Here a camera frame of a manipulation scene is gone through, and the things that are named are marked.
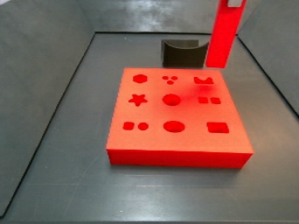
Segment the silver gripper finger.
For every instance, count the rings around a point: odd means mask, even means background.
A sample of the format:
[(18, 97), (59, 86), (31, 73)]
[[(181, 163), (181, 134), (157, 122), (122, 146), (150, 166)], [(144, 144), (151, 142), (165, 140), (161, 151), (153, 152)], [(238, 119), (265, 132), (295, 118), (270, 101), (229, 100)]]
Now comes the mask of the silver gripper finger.
[(241, 7), (243, 0), (229, 0), (229, 7)]

